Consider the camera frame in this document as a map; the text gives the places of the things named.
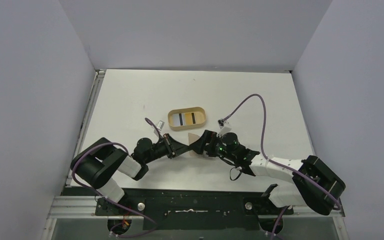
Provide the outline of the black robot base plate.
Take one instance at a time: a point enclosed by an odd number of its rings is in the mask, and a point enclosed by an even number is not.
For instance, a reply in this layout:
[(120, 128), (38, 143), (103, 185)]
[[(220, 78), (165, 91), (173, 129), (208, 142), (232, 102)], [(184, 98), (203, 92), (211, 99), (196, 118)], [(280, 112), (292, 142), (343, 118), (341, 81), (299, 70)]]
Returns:
[(147, 217), (142, 230), (274, 231), (284, 220), (281, 208), (263, 192), (126, 188), (120, 204)]

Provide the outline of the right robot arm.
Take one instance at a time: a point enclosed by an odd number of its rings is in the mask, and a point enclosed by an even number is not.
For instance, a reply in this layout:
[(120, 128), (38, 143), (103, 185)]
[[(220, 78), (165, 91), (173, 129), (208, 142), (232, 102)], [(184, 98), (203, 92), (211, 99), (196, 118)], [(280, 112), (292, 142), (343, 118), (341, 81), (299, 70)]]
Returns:
[(341, 209), (339, 199), (346, 184), (315, 155), (306, 159), (264, 157), (242, 145), (233, 132), (222, 136), (209, 130), (201, 136), (190, 133), (188, 143), (197, 155), (219, 158), (242, 174), (286, 182), (287, 185), (275, 185), (266, 191), (268, 200), (277, 208), (307, 206), (324, 216)]

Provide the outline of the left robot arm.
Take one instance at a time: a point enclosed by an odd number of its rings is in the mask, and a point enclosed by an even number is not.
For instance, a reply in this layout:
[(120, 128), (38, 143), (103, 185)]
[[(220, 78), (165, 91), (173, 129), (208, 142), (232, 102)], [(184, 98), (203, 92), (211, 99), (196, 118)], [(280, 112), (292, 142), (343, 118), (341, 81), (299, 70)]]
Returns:
[(70, 169), (99, 195), (122, 203), (127, 196), (113, 179), (116, 172), (138, 181), (149, 171), (148, 163), (163, 157), (173, 159), (190, 150), (189, 145), (174, 140), (169, 134), (159, 137), (157, 142), (147, 137), (139, 139), (131, 154), (120, 144), (102, 137), (78, 154)]

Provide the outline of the beige leather card holder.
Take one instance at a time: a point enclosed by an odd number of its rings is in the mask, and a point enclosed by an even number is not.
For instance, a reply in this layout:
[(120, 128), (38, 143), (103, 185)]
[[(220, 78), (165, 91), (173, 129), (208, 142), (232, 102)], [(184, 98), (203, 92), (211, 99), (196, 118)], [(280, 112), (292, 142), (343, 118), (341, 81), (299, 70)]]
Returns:
[[(196, 141), (199, 140), (199, 138), (200, 138), (199, 135), (189, 132), (188, 133), (188, 144), (191, 145), (191, 144), (195, 143)], [(195, 158), (200, 158), (201, 157), (201, 155), (197, 154), (194, 150), (190, 150), (189, 154), (190, 154), (191, 157), (195, 157)]]

